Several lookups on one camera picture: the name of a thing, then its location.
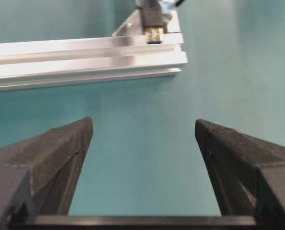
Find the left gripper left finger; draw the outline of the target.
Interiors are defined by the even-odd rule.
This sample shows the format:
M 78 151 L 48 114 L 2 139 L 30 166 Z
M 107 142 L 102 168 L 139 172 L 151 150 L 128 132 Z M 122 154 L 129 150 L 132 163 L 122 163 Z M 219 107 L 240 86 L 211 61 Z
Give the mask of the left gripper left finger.
M 0 147 L 0 228 L 14 215 L 67 215 L 92 136 L 87 116 Z

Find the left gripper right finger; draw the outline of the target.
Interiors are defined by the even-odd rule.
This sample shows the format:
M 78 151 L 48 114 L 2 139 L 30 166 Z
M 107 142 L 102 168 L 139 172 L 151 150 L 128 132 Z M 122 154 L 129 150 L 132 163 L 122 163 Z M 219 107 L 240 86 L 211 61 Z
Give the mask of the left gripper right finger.
M 285 147 L 203 119 L 195 138 L 221 214 L 285 230 Z

